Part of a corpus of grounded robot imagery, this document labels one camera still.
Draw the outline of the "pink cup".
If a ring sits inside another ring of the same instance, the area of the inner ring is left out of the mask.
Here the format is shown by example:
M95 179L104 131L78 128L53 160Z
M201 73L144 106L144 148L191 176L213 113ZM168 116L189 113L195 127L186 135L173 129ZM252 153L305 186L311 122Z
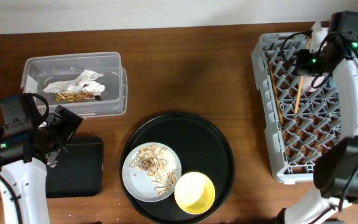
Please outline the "pink cup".
M303 76L301 89L306 92L314 92L317 88L319 88L319 86L324 85L329 79L330 77L324 75L320 77Z

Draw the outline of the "grey plate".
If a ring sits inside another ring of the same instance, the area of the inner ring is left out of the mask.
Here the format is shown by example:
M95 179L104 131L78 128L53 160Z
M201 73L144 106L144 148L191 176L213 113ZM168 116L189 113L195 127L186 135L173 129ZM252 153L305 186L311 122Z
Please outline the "grey plate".
M181 177L181 162L170 147L148 142L130 151L121 174L125 189L134 198L158 202L173 193Z

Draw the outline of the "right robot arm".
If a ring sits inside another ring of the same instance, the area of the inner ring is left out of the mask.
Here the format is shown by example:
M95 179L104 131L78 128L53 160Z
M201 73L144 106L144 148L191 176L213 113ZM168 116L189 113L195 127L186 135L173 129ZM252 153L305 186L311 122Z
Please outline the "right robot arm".
M275 223L324 223L358 204L358 43L344 41L345 56L333 71L339 93L341 140L314 167L313 186Z

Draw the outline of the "gold snack wrapper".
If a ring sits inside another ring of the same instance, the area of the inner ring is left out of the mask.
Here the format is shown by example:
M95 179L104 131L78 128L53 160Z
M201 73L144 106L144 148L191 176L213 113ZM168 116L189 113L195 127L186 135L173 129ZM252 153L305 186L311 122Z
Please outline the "gold snack wrapper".
M56 93L56 97L55 97L56 102L59 101L74 102L80 100L101 101L101 96L92 93Z

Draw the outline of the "white tissue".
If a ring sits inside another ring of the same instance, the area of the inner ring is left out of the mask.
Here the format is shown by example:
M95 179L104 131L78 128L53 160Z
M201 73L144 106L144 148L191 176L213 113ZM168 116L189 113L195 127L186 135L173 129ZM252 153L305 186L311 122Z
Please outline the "white tissue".
M93 95L100 95L105 86L98 83L96 80L103 77L103 73L98 73L92 70L84 70L74 80L60 81L48 84L43 89L46 93L91 93Z

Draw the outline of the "food scraps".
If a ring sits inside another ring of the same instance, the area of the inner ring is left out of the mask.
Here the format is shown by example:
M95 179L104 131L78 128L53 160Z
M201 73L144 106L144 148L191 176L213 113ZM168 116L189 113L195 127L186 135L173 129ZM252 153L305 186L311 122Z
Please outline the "food scraps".
M167 146L153 143L139 146L131 157L129 170L133 172L135 186L146 196L146 187L151 187L149 198L162 198L174 189L180 176L177 156Z

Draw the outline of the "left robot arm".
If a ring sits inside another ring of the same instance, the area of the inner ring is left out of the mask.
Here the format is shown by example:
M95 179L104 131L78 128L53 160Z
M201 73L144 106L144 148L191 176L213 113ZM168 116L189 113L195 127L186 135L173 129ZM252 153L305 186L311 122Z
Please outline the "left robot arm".
M34 106L3 106L0 191L6 223L49 223L48 155L75 134L82 117L63 106L40 114Z

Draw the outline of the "yellow bowl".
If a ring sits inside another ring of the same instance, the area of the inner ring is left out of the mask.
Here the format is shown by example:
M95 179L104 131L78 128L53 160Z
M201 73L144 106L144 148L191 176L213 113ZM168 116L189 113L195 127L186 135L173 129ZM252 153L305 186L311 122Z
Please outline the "yellow bowl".
M216 190L212 180L200 172L188 172L176 183L174 198L181 210L191 215L207 212L213 205Z

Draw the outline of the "wooden chopstick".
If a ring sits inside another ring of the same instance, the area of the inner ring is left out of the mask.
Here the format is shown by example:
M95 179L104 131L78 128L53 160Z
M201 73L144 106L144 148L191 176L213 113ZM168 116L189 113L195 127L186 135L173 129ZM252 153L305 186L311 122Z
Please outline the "wooden chopstick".
M274 77L274 74L273 74L273 68L272 68L271 61L268 61L268 69L269 69L269 72L270 72L270 78L271 78L271 82L272 82L272 86L273 86L272 88L273 88L273 94L274 94L274 97L275 97L275 104L276 104L276 107L277 107L278 118L279 118L280 124L282 125L283 124L283 116L282 116L282 112L281 112L281 108L280 108L280 102L279 102L279 99L278 99L277 87L275 85L275 77Z
M294 113L298 114L299 105L300 105L300 97L302 92L302 85L303 85L303 76L300 76L299 82L298 82L298 91L296 95L296 101L295 101L295 108Z

